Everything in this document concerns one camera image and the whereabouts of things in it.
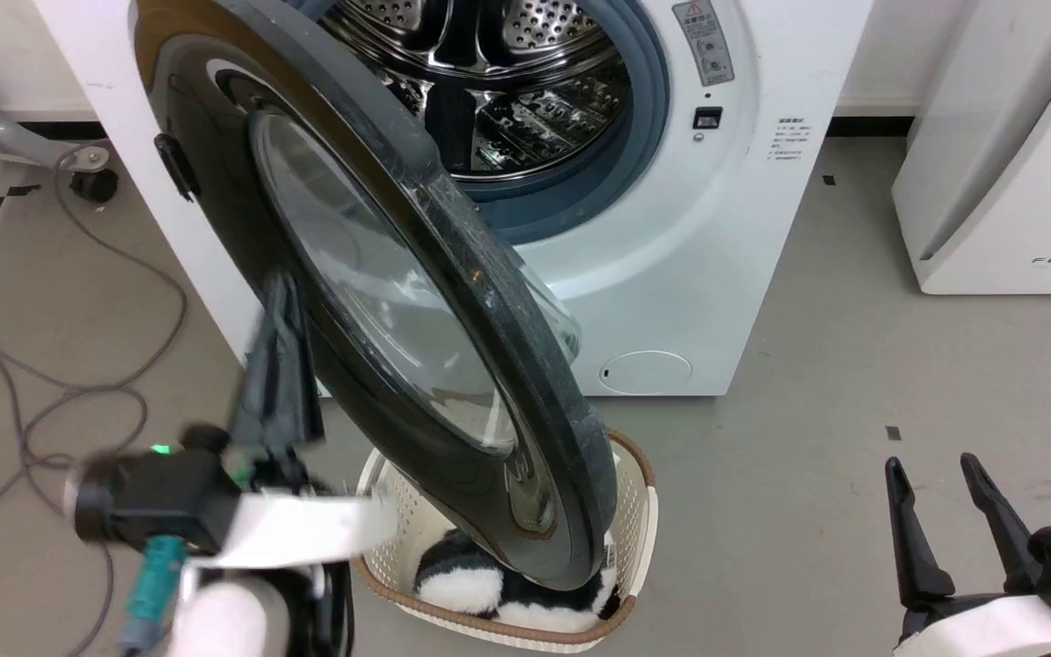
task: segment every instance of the white appliance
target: white appliance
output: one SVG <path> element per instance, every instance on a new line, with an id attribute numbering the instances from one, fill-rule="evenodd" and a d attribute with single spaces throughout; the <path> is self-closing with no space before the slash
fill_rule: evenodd
<path id="1" fill-rule="evenodd" d="M 1051 294 L 1051 1 L 985 0 L 923 107 L 894 205 L 927 294 Z"/>
<path id="2" fill-rule="evenodd" d="M 163 126 L 133 56 L 137 4 L 148 3 L 35 1 L 193 287 L 234 352 L 245 353 L 259 300 L 153 146 Z M 566 197 L 526 184 L 480 211 L 579 321 L 572 369 L 584 394 L 729 389 L 871 3 L 551 4 L 571 17 L 584 12 L 588 26 L 598 22 L 625 63 L 633 107 L 598 139 L 601 162 L 565 170 Z M 542 24 L 555 16 L 547 3 L 511 4 L 526 26 L 529 12 Z M 404 22 L 397 12 L 411 6 L 393 3 L 385 24 Z M 313 22 L 301 32 L 326 35 Z M 532 211 L 542 219 L 531 224 Z"/>

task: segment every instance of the stainless steel drum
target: stainless steel drum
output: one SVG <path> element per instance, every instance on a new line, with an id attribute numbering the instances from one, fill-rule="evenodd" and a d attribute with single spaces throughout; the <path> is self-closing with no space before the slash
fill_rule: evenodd
<path id="1" fill-rule="evenodd" d="M 462 182 L 568 162 L 630 101 L 618 52 L 569 1 L 342 0 L 322 25 L 425 122 Z"/>

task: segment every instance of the gray cable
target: gray cable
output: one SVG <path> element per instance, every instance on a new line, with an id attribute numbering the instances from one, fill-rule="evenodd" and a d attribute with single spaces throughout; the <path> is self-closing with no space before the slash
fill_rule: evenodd
<path id="1" fill-rule="evenodd" d="M 141 392 L 132 390 L 129 386 L 137 382 L 138 378 L 143 377 L 146 371 L 149 371 L 151 367 L 160 362 L 160 358 L 164 355 L 164 352 L 172 345 L 176 341 L 177 335 L 181 332 L 181 326 L 184 325 L 184 317 L 188 312 L 189 301 L 184 287 L 176 280 L 172 280 L 171 275 L 165 273 L 162 269 L 158 269 L 157 266 L 151 266 L 148 262 L 143 261 L 135 256 L 128 251 L 124 251 L 117 246 L 109 245 L 109 243 L 101 240 L 97 237 L 95 232 L 88 230 L 86 225 L 83 224 L 76 213 L 71 211 L 70 205 L 67 205 L 66 199 L 61 194 L 61 187 L 59 187 L 59 170 L 63 166 L 63 163 L 70 159 L 80 150 L 88 146 L 99 146 L 105 142 L 106 139 L 100 139 L 100 141 L 88 142 L 87 144 L 82 144 L 67 150 L 60 159 L 58 165 L 54 168 L 54 173 L 51 177 L 51 183 L 54 184 L 55 199 L 59 203 L 59 208 L 62 209 L 66 219 L 71 221 L 80 232 L 83 232 L 88 240 L 91 240 L 96 245 L 101 246 L 117 256 L 125 259 L 126 261 L 132 263 L 132 265 L 140 266 L 143 270 L 148 271 L 157 275 L 158 279 L 162 280 L 166 286 L 170 287 L 172 291 L 176 292 L 178 299 L 180 300 L 180 310 L 177 314 L 177 320 L 172 323 L 172 329 L 168 332 L 168 335 L 164 337 L 164 342 L 160 345 L 160 348 L 153 352 L 145 362 L 142 363 L 141 367 L 133 370 L 132 373 L 128 374 L 127 377 L 123 377 L 120 382 L 114 384 L 73 384 L 69 382 L 63 382 L 61 378 L 51 377 L 49 374 L 43 373 L 43 371 L 35 369 L 26 363 L 18 361 L 17 357 L 12 354 L 4 352 L 0 349 L 0 377 L 3 378 L 5 388 L 7 388 L 7 395 L 11 401 L 11 416 L 14 425 L 14 433 L 16 433 L 16 442 L 18 446 L 18 470 L 15 474 L 11 476 L 1 487 L 0 487 L 0 501 L 3 501 L 3 496 L 7 494 L 16 484 L 25 479 L 26 484 L 30 487 L 30 490 L 46 505 L 50 511 L 54 511 L 56 515 L 63 515 L 59 504 L 54 501 L 50 496 L 47 496 L 45 492 L 38 487 L 38 483 L 35 481 L 32 470 L 35 467 L 42 467 L 44 470 L 67 470 L 70 469 L 75 458 L 71 454 L 67 453 L 47 453 L 47 454 L 36 454 L 30 446 L 32 434 L 34 433 L 35 427 L 37 427 L 40 422 L 49 416 L 51 412 L 70 403 L 70 401 L 80 398 L 85 395 L 97 395 L 97 394 L 122 394 L 128 395 L 132 399 L 137 401 L 139 407 L 141 407 L 141 418 L 138 419 L 137 426 L 129 432 L 121 442 L 118 442 L 114 446 L 114 450 L 119 452 L 122 449 L 132 446 L 137 438 L 141 436 L 143 428 L 148 420 L 148 403 L 143 397 Z M 19 370 L 25 371 L 26 374 L 30 374 L 33 377 L 42 379 L 47 384 L 53 384 L 53 386 L 58 386 L 63 388 L 63 395 L 56 399 L 55 403 L 47 405 L 41 411 L 37 412 L 34 417 L 28 420 L 22 418 L 22 412 L 20 406 L 18 406 L 18 392 L 16 388 L 16 383 L 14 383 L 14 377 L 11 374 L 11 370 L 7 369 L 7 363 L 16 366 Z M 106 575 L 106 582 L 104 588 L 104 602 L 100 608 L 100 615 L 96 617 L 96 622 L 92 624 L 90 631 L 84 635 L 84 639 L 80 641 L 75 648 L 71 649 L 69 657 L 79 657 L 81 654 L 86 652 L 87 646 L 96 641 L 96 637 L 100 636 L 100 630 L 104 627 L 104 620 L 107 619 L 108 609 L 112 605 L 112 597 L 116 591 L 116 566 L 112 562 L 112 554 L 108 552 L 107 548 L 101 548 L 101 552 L 104 554 L 104 571 Z"/>

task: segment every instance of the basket rim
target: basket rim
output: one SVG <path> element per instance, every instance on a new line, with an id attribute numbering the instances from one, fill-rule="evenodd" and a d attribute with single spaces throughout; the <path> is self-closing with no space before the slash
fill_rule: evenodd
<path id="1" fill-rule="evenodd" d="M 626 437 L 624 433 L 616 432 L 614 429 L 607 429 L 607 436 L 614 444 L 622 446 L 632 457 L 635 458 L 635 463 L 638 463 L 639 470 L 643 475 L 643 483 L 650 489 L 655 488 L 655 474 L 652 471 L 652 465 L 650 460 L 646 460 L 645 454 L 642 450 L 639 450 L 639 446 L 635 445 L 631 438 Z M 474 629 L 474 631 L 480 631 L 486 633 L 493 633 L 494 635 L 513 637 L 513 639 L 519 640 L 537 640 L 543 643 L 557 643 L 562 645 L 579 645 L 584 643 L 591 643 L 592 641 L 597 641 L 603 639 L 609 633 L 613 633 L 619 625 L 626 620 L 626 616 L 631 615 L 632 609 L 637 602 L 635 595 L 626 595 L 622 598 L 619 610 L 615 612 L 609 619 L 604 620 L 594 628 L 589 629 L 586 632 L 582 633 L 555 633 L 548 631 L 535 631 L 535 629 L 530 628 L 518 628 L 516 625 L 508 625 L 506 623 L 496 622 L 496 620 L 485 620 L 478 619 L 478 617 L 470 616 L 467 614 L 460 614 L 459 612 L 451 612 L 449 609 L 444 607 L 436 607 L 435 604 L 430 604 L 423 599 L 416 599 L 408 594 L 400 593 L 400 591 L 393 590 L 393 588 L 384 584 L 375 574 L 372 573 L 371 568 L 368 567 L 368 562 L 364 557 L 353 558 L 355 570 L 358 571 L 359 577 L 363 578 L 364 582 L 367 583 L 368 588 L 372 590 L 379 598 L 388 599 L 389 602 L 395 602 L 400 607 L 406 607 L 412 609 L 414 612 L 420 612 L 420 614 L 429 615 L 435 617 L 435 619 L 447 620 L 447 622 L 455 623 L 465 628 Z"/>

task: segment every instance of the teal connector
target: teal connector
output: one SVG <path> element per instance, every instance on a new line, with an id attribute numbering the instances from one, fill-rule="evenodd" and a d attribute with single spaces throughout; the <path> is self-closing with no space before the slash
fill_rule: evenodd
<path id="1" fill-rule="evenodd" d="M 157 645 L 164 608 L 177 591 L 186 556 L 179 537 L 153 536 L 145 543 L 145 562 L 128 595 L 128 627 L 121 636 L 124 654 L 148 654 Z"/>

